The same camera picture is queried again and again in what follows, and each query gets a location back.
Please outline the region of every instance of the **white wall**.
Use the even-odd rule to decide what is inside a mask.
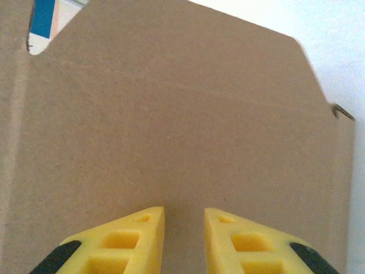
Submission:
[[[300,41],[329,102],[356,118],[347,273],[365,273],[365,1],[193,0]],[[76,10],[60,7],[60,25]]]

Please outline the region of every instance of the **cardboard panel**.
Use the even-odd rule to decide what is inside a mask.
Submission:
[[[22,107],[26,92],[28,53],[21,39],[8,35],[7,25],[0,34],[0,259],[7,237],[7,214],[17,170],[18,144],[21,140]]]
[[[347,253],[348,215],[352,178],[352,153],[354,150],[355,122],[341,112],[337,112],[338,130],[336,133],[336,155],[334,160],[331,213],[329,218],[328,257],[340,273],[345,273]]]
[[[12,39],[26,41],[29,31],[32,1],[3,0],[0,9],[1,39],[9,42]]]
[[[91,2],[44,55],[328,114],[293,38],[188,1]]]
[[[206,206],[328,254],[335,118],[93,71],[31,69],[6,273],[30,270],[67,235],[151,205],[167,208],[166,272],[203,272]]]

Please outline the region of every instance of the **blue object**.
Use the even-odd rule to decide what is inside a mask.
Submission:
[[[35,0],[30,32],[49,38],[56,0]]]

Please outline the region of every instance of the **brown cardboard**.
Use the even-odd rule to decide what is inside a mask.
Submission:
[[[165,206],[163,273],[204,273],[203,208],[312,243],[344,272],[353,121],[290,37],[183,0],[91,1],[41,55],[2,20],[1,273]]]

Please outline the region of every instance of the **yellow plastic part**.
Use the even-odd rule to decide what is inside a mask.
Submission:
[[[215,208],[204,212],[208,274],[313,274],[289,246],[305,241]]]
[[[73,235],[61,244],[82,244],[57,274],[158,274],[164,227],[164,208],[151,207]]]

